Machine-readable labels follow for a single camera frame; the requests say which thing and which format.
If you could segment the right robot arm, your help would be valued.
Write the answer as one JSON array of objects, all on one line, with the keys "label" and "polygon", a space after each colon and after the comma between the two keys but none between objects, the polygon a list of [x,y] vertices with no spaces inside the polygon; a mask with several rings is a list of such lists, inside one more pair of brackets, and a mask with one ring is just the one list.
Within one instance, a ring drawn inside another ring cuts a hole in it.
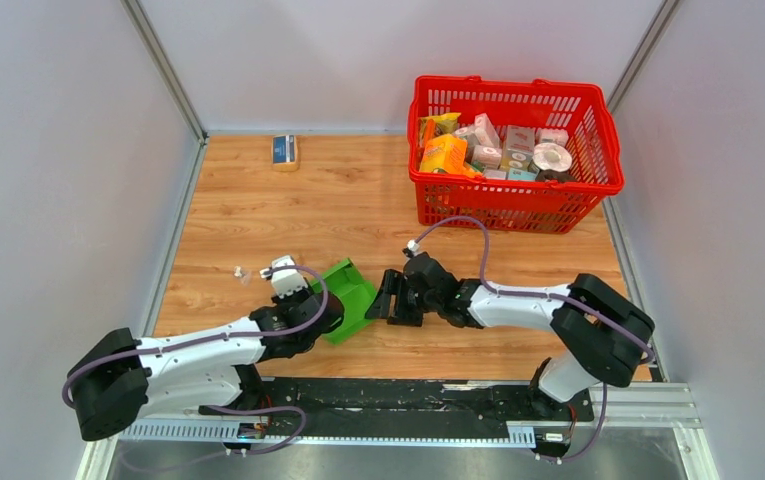
[{"label": "right robot arm", "polygon": [[427,313],[456,328],[554,333],[566,351],[538,367],[528,391],[530,409],[544,419],[556,417],[577,393],[596,384],[628,386],[636,369],[654,358],[654,321],[593,274],[552,287],[512,287],[483,278],[458,279],[421,253],[402,270],[385,271],[365,316],[419,326]]}]

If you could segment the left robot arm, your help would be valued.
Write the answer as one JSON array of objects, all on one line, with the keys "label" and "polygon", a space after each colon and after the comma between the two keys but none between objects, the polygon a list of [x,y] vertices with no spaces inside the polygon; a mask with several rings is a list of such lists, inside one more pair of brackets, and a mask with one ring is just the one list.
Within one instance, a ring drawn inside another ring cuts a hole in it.
[{"label": "left robot arm", "polygon": [[127,327],[104,335],[68,372],[64,397],[80,436],[98,441],[136,420],[193,409],[249,415],[264,390],[254,366],[310,350],[338,328],[343,303],[306,288],[220,327],[169,337],[136,338]]}]

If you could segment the green paper box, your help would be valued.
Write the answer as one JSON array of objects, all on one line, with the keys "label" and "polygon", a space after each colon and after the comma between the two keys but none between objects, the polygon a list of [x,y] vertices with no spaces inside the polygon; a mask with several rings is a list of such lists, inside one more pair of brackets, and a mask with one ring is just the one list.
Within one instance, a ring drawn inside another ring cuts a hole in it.
[{"label": "green paper box", "polygon": [[365,318],[365,313],[373,303],[377,290],[349,258],[335,264],[322,277],[329,291],[344,307],[341,325],[324,334],[324,338],[333,345],[340,345],[372,323]]}]

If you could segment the small white plastic clip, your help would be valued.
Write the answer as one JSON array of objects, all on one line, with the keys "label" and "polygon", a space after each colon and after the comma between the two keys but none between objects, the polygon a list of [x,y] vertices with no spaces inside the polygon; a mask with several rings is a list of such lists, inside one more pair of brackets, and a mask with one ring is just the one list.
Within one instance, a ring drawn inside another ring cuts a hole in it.
[{"label": "small white plastic clip", "polygon": [[242,285],[248,285],[251,282],[252,274],[241,266],[235,266],[233,270],[233,277],[237,279]]}]

